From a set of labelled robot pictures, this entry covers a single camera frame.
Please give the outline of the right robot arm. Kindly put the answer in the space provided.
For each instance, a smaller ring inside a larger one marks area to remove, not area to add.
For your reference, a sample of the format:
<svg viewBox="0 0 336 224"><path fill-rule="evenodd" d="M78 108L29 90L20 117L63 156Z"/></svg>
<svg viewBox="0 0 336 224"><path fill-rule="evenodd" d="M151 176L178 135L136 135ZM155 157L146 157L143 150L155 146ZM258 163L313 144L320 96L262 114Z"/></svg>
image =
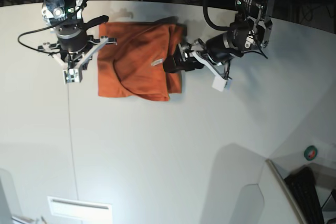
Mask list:
<svg viewBox="0 0 336 224"><path fill-rule="evenodd" d="M115 45L117 40L88 35L90 28L106 23L109 17L102 15L84 22L82 11L86 0L43 0L41 14L48 29L55 33L57 42L46 42L38 50L53 57L62 68L65 83L80 83L82 72L87 69L93 55L105 45Z"/></svg>

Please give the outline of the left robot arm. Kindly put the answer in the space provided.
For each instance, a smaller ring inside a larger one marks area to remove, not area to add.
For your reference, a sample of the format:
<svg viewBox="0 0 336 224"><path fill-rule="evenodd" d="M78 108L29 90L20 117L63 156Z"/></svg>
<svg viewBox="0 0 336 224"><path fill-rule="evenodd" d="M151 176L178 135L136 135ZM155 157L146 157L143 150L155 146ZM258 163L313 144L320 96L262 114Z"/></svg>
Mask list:
<svg viewBox="0 0 336 224"><path fill-rule="evenodd" d="M213 23L208 13L209 0L203 0L206 23L221 34L193 43L186 40L178 44L175 53L164 61L166 73L193 71L208 68L214 75L212 87L220 92L229 89L233 59L248 53L264 55L272 30L272 13L275 0L235 0L235 19L229 26Z"/></svg>

